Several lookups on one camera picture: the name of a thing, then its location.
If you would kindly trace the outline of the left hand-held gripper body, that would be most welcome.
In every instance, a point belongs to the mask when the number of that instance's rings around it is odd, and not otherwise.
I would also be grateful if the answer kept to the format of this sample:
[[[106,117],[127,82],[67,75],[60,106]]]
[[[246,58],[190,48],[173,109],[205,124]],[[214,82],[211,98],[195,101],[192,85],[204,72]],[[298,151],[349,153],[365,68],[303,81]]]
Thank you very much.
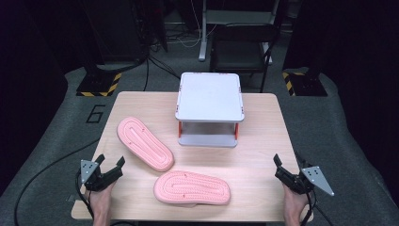
[[[116,166],[108,172],[102,173],[95,169],[94,161],[81,161],[81,183],[90,191],[102,191],[112,183],[116,182],[122,175],[122,168]]]

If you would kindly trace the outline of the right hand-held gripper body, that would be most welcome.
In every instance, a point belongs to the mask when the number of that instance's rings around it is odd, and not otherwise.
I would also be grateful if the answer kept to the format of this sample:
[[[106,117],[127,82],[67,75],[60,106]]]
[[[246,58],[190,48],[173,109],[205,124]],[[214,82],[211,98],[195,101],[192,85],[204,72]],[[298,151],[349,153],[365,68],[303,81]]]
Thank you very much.
[[[292,174],[283,166],[277,166],[275,176],[297,194],[309,193],[318,187],[330,196],[335,195],[318,166],[301,169],[298,174]]]

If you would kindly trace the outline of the pink slipper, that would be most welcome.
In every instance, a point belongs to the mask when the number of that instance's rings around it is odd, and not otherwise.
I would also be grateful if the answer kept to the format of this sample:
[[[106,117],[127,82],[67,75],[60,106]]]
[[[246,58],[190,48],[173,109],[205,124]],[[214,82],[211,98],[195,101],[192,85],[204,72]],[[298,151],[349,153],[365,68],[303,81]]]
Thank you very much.
[[[231,200],[230,187],[224,180],[183,170],[161,175],[154,183],[153,194],[168,204],[226,205]]]
[[[174,165],[172,151],[163,144],[139,119],[123,119],[117,128],[117,136],[131,153],[156,171],[168,171]]]

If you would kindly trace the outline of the grey two-tier shoe rack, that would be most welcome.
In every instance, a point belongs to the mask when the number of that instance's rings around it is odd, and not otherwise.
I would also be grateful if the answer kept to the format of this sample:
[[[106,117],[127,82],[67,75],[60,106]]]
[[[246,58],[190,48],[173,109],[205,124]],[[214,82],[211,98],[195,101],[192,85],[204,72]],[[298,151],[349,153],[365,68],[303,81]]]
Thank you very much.
[[[183,73],[175,118],[181,145],[234,148],[245,118],[239,76]]]

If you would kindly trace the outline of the person's left hand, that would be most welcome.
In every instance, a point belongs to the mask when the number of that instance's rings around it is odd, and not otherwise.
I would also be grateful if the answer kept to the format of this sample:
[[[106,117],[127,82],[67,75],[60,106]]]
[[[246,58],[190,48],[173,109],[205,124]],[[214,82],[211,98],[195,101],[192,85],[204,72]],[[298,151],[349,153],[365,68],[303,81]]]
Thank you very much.
[[[102,217],[110,213],[111,201],[112,201],[112,190],[116,183],[112,183],[102,191],[90,191],[85,192],[85,196],[94,214],[94,217]]]

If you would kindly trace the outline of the person's right hand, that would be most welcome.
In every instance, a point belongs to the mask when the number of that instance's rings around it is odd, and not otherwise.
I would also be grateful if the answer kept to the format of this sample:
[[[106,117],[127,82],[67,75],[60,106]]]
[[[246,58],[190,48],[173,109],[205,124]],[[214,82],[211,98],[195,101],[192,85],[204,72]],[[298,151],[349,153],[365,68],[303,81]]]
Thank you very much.
[[[295,193],[286,185],[282,187],[284,191],[284,219],[300,219],[305,206],[309,203],[308,197],[305,194]]]

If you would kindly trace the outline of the black striped stand base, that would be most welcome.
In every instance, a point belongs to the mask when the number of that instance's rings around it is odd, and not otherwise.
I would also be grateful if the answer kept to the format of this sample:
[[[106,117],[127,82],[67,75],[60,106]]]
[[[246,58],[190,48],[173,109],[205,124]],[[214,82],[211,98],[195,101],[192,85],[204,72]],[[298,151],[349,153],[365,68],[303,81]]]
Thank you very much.
[[[327,96],[327,92],[318,78],[309,78],[305,73],[288,72],[283,72],[282,76],[291,96]]]
[[[86,75],[76,89],[76,95],[85,97],[111,96],[116,90],[120,78],[120,73]]]

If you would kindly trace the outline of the black folding chair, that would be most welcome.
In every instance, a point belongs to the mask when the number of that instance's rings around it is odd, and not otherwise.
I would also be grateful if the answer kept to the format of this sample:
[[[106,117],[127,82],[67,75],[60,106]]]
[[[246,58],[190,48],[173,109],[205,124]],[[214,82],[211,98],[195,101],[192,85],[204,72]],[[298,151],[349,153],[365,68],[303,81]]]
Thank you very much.
[[[209,71],[212,73],[262,73],[263,92],[279,28],[273,24],[225,24],[212,37]]]

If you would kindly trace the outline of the white metal desk frame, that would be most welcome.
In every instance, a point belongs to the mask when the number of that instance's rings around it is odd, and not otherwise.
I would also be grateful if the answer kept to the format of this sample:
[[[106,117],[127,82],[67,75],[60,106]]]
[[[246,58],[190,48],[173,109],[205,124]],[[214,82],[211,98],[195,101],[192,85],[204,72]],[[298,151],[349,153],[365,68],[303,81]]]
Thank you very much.
[[[200,31],[199,61],[203,62],[206,59],[208,24],[272,24],[277,15],[279,0],[274,0],[273,3],[274,5],[271,11],[213,10],[207,8],[207,0],[202,0],[202,28]]]

